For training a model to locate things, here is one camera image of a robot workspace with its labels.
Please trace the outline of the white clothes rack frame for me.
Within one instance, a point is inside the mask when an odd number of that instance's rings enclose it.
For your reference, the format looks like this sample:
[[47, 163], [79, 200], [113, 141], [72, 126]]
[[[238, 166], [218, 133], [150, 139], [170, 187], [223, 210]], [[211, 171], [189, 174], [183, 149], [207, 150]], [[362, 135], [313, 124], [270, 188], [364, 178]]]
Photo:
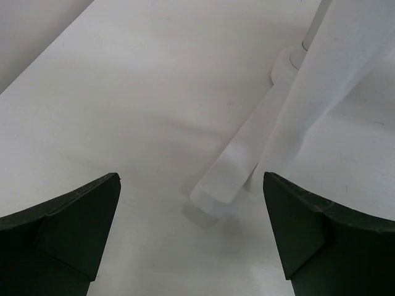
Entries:
[[192, 203], [220, 217], [245, 184], [261, 195], [264, 173], [286, 173], [311, 127], [393, 49], [393, 1], [322, 1], [302, 43], [279, 54], [272, 88], [191, 191]]

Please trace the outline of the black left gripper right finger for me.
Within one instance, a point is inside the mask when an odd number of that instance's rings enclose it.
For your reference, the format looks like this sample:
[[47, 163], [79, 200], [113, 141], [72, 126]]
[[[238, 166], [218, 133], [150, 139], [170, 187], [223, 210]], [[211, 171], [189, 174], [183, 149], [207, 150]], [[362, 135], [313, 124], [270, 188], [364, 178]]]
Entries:
[[266, 172], [263, 193], [295, 295], [394, 295], [394, 222]]

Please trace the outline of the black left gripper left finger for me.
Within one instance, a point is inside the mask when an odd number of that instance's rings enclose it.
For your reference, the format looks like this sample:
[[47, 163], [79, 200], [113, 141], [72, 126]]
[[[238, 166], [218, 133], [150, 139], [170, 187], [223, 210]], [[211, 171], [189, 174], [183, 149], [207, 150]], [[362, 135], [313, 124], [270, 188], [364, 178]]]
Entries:
[[1, 218], [1, 295], [86, 295], [120, 197], [108, 173]]

